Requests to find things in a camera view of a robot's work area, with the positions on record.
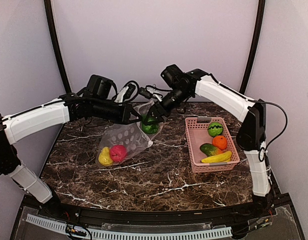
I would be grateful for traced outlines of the pink plastic basket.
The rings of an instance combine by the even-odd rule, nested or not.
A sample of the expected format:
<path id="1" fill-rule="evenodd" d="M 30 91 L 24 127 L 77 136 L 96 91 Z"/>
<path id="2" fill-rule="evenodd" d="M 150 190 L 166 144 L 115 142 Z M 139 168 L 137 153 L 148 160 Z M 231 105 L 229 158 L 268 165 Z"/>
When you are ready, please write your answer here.
<path id="1" fill-rule="evenodd" d="M 186 138 L 193 173 L 230 171 L 240 158 L 221 117 L 188 117 Z"/>

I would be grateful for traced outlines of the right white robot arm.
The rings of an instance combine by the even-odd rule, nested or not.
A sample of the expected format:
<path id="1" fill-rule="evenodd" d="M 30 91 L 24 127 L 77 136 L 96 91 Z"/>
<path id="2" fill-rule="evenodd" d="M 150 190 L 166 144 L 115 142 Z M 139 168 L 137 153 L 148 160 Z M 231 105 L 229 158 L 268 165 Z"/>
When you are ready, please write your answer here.
<path id="1" fill-rule="evenodd" d="M 161 72 L 161 77 L 171 91 L 154 103 L 146 117 L 153 117 L 158 123 L 163 122 L 173 109 L 195 96 L 206 98 L 224 108 L 242 124 L 236 142 L 244 151 L 250 166 L 253 195 L 267 197 L 271 183 L 265 134 L 265 102 L 244 96 L 198 68 L 185 73 L 173 64 Z"/>

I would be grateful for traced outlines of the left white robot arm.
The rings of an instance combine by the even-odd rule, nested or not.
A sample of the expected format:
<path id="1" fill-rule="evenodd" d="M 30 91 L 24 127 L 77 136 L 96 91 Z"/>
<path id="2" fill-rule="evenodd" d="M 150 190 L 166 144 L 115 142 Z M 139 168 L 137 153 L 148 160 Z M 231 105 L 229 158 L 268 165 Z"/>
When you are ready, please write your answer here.
<path id="1" fill-rule="evenodd" d="M 96 117 L 112 123 L 128 125 L 142 120 L 129 103 L 114 102 L 68 93 L 48 103 L 13 115 L 0 114 L 0 175 L 14 180 L 45 204 L 45 210 L 54 218 L 64 214 L 64 206 L 53 199 L 49 186 L 18 158 L 14 144 L 21 139 L 56 125 L 82 118 Z"/>

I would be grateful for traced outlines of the green toy watermelon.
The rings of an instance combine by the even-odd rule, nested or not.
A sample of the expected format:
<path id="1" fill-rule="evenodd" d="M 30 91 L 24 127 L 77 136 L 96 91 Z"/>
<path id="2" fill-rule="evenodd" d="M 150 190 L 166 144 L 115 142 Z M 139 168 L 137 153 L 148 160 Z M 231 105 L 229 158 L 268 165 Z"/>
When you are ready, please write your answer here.
<path id="1" fill-rule="evenodd" d="M 219 122 L 212 122 L 208 126 L 208 134 L 211 137 L 216 137 L 222 134 L 223 132 L 223 125 Z"/>

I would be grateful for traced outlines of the yellow toy pepper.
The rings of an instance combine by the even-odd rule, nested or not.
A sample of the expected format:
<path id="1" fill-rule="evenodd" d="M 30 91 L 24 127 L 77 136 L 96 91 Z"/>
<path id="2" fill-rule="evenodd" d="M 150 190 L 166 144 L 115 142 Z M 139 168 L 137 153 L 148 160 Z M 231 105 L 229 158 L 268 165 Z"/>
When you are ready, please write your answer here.
<path id="1" fill-rule="evenodd" d="M 102 151 L 100 152 L 99 156 L 98 156 L 98 162 L 102 165 L 102 166 L 110 166 L 113 164 L 113 160 L 110 157 L 110 148 L 109 147 L 104 147 L 102 149 Z"/>

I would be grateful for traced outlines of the clear zip top bag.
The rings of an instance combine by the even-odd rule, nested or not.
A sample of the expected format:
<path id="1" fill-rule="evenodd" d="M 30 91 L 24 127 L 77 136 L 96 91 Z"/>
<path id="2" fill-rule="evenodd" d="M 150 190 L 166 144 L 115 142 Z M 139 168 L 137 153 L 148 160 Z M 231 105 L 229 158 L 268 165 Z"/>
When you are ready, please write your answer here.
<path id="1" fill-rule="evenodd" d="M 129 125 L 114 124 L 105 130 L 98 146 L 96 164 L 101 168 L 120 165 L 123 162 L 135 157 L 142 151 L 153 145 L 154 138 L 161 132 L 162 123 L 159 124 L 159 130 L 156 134 L 146 134 L 142 130 L 142 122 L 136 122 Z M 127 149 L 127 156 L 123 162 L 113 162 L 110 166 L 102 166 L 98 162 L 98 156 L 104 147 L 113 147 L 114 145 L 124 145 Z"/>

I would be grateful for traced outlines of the green toy pepper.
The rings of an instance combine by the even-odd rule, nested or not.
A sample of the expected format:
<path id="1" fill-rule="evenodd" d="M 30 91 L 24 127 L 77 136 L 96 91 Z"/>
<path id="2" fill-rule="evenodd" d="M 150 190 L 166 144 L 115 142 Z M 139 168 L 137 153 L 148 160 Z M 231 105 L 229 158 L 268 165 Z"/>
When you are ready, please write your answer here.
<path id="1" fill-rule="evenodd" d="M 152 135 L 152 134 L 156 134 L 159 130 L 159 124 L 158 123 L 153 123 L 153 124 L 149 124 L 149 125 L 145 125 L 144 124 L 144 120 L 146 118 L 146 115 L 142 115 L 142 130 L 144 133 L 148 134 L 148 135 Z"/>

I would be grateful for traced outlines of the red toy apple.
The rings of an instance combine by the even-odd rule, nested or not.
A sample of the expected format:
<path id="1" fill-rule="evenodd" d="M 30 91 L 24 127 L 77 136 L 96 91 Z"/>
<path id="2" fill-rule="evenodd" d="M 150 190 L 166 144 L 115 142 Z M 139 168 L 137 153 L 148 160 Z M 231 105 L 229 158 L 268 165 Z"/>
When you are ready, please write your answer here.
<path id="1" fill-rule="evenodd" d="M 110 148 L 109 154 L 114 162 L 120 163 L 125 160 L 127 156 L 127 149 L 124 145 L 114 145 Z"/>

